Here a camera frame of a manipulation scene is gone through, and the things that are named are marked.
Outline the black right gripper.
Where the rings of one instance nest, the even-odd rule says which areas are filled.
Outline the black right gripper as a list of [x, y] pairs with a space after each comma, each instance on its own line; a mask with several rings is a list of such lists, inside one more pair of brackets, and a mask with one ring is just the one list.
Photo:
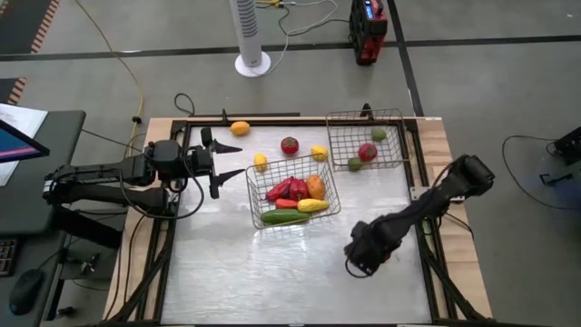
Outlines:
[[400, 247], [388, 228], [356, 223], [350, 232], [351, 242], [344, 247], [345, 269], [352, 277], [370, 277]]

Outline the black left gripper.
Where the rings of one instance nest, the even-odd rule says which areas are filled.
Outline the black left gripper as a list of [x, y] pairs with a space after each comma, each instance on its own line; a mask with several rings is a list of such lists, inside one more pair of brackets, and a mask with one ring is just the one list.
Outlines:
[[201, 145], [195, 145], [190, 154], [190, 167], [194, 176], [207, 176], [209, 178], [210, 197], [218, 199], [219, 185], [223, 185], [232, 177], [243, 173], [244, 169], [229, 171], [226, 173], [219, 173], [216, 175], [213, 156], [215, 154], [228, 154], [241, 152], [242, 149], [235, 146], [229, 146], [219, 143], [212, 136], [212, 129], [210, 127], [203, 127], [201, 129]]

